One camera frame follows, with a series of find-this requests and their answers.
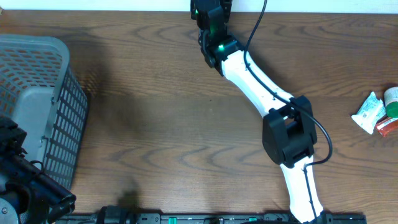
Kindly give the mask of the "red candy bar wrapper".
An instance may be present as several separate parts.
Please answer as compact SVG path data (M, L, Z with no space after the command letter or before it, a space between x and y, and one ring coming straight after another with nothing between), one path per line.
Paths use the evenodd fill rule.
M376 124L376 130L381 136L387 136L390 132L397 130L397 118L385 118Z

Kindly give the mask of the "green lid jar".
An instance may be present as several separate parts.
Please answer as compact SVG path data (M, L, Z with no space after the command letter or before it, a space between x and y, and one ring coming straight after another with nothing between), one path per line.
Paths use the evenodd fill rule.
M398 87L392 87L384 92L386 114L390 118L398 117Z

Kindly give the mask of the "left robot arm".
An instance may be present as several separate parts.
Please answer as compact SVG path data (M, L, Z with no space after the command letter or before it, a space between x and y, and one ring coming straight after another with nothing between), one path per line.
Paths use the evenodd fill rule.
M135 223L125 209L107 206L92 215L74 215L76 196L49 177L40 161L25 159L27 133L1 118L1 223Z

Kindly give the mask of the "grey plastic basket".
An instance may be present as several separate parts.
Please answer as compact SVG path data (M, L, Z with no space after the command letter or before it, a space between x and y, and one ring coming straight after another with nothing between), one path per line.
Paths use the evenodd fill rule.
M1 116L27 137L28 161L72 187L88 115L88 99L70 68L67 46L54 37L1 35Z

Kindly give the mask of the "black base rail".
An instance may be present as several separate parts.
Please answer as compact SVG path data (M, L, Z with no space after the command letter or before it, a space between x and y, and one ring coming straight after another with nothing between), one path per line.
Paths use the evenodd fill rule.
M250 215L161 215L159 213L130 214L124 223L135 224L240 224L240 223L298 223L288 213ZM336 215L324 213L314 221L319 224L366 224L365 215Z

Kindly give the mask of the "teal wipes packet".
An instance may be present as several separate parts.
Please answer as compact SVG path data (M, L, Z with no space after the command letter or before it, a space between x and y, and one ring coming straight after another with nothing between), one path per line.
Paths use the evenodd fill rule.
M351 118L368 134L373 134L376 123L385 117L385 115L386 109L384 102L378 99L375 92L372 91L358 112L352 115Z

